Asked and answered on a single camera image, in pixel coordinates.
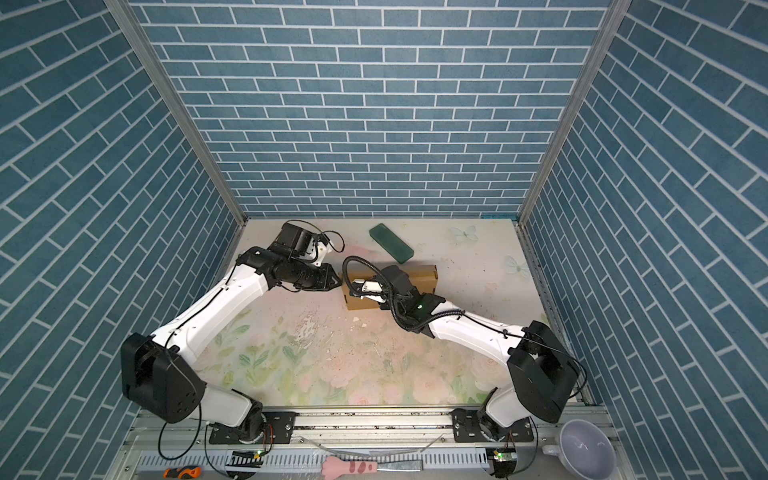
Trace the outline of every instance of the screwdriver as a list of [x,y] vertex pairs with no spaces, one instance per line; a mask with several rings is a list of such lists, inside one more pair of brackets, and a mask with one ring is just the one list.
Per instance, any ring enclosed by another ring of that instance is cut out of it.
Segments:
[[163,474],[163,478],[197,478],[203,469],[195,465],[185,465],[179,468],[169,468]]
[[323,462],[325,480],[336,480],[341,475],[376,472],[420,472],[423,470],[421,460],[405,460],[401,462],[377,463],[367,460],[344,462],[340,458],[328,457]]

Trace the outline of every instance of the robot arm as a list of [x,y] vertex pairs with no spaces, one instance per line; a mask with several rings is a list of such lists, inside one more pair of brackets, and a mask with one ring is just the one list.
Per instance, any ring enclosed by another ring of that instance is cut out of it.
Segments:
[[330,240],[285,223],[266,249],[253,247],[237,258],[208,293],[149,336],[134,333],[121,347],[123,393],[169,423],[202,418],[235,428],[241,440],[261,431],[262,405],[229,389],[208,385],[191,368],[205,347],[232,319],[275,286],[328,291],[341,286],[323,263]]
[[[376,275],[350,279],[350,261]],[[397,266],[379,270],[367,260],[348,257],[342,274],[351,295],[379,302],[403,329],[460,343],[507,365],[512,383],[491,392],[478,413],[489,438],[501,439],[512,423],[531,415],[550,423],[560,419],[578,379],[578,362],[545,324],[522,327],[468,313],[441,296],[420,293]]]

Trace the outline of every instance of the metal corner post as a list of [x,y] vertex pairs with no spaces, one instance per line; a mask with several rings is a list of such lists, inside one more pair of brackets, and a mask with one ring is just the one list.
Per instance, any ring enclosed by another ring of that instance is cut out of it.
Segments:
[[611,46],[611,42],[619,29],[619,25],[621,25],[621,21],[624,20],[624,14],[627,13],[630,3],[632,3],[632,0],[613,0],[611,7],[605,14],[598,35],[594,39],[594,44],[590,48],[587,59],[584,61],[581,74],[578,80],[576,80],[574,90],[563,109],[560,123],[558,123],[557,129],[552,134],[552,139],[531,182],[528,195],[523,200],[520,214],[518,215],[518,222],[520,224],[526,224],[531,216],[531,212],[533,212],[536,200],[538,200],[541,190],[544,188],[550,172],[552,172],[554,163],[557,161],[558,155],[565,144],[566,137],[571,132],[576,115],[578,115],[578,111],[581,109],[587,93],[589,93],[589,87],[592,86],[592,82],[598,76],[598,70],[605,59],[608,47]]
[[118,27],[125,35],[128,43],[134,49],[134,53],[138,57],[141,64],[144,66],[144,70],[147,71],[149,78],[152,80],[160,96],[163,98],[170,114],[174,116],[176,122],[179,124],[184,136],[190,142],[192,149],[197,155],[197,159],[205,168],[205,171],[210,176],[218,190],[219,194],[227,204],[227,207],[232,212],[232,215],[237,220],[237,223],[242,227],[247,221],[247,216],[240,204],[237,203],[230,186],[227,184],[227,180],[221,173],[214,156],[208,149],[208,146],[200,135],[200,131],[192,121],[192,117],[189,115],[187,108],[184,107],[184,103],[181,100],[176,87],[173,82],[170,81],[168,74],[157,56],[149,37],[147,37],[144,29],[139,25],[138,19],[134,14],[133,9],[128,4],[127,0],[104,0],[109,12],[117,22]]
[[240,245],[240,238],[243,237],[243,232],[245,231],[244,225],[238,225],[237,230],[235,230],[235,234],[232,237],[232,240],[230,240],[230,244],[227,247],[227,251],[224,253],[224,258],[221,260],[221,265],[219,265],[218,270],[216,270],[216,276],[214,276],[213,281],[211,281],[210,286],[216,285],[219,281],[221,281],[224,278],[224,274],[234,265],[235,257],[237,256],[238,252],[237,247]]

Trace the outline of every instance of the mounting plate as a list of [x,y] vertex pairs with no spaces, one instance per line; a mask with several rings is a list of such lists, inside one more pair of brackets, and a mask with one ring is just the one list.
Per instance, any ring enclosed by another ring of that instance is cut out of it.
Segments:
[[[451,411],[453,439],[456,443],[493,442],[483,435],[478,422],[478,409],[455,409]],[[533,431],[528,419],[518,420],[510,427],[515,442],[533,442]]]
[[[272,426],[272,443],[286,444],[290,443],[291,435],[293,434],[293,423],[296,421],[295,412],[264,412],[264,418],[267,425]],[[227,427],[218,427],[214,429],[208,440],[211,445],[241,445],[248,444],[240,443],[237,437],[230,435],[232,429]]]

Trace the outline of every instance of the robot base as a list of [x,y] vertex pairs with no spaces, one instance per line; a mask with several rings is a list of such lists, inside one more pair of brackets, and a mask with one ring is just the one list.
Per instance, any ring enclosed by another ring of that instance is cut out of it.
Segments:
[[[272,443],[287,444],[290,443],[291,434],[293,433],[293,423],[296,421],[296,413],[294,412],[262,412],[263,424],[266,427],[264,431],[267,434],[272,435]],[[238,435],[239,430],[227,427],[225,425],[216,424],[212,428],[208,443],[211,445],[255,445],[261,444],[263,437],[259,436],[254,441],[245,443]]]
[[456,443],[500,442],[506,438],[510,431],[516,442],[533,442],[533,430],[531,430],[531,423],[528,419],[518,420],[508,429],[503,429],[504,431],[498,437],[492,438],[484,432],[487,428],[485,425],[481,425],[483,418],[478,417],[480,411],[480,409],[455,409],[451,412],[453,439]]

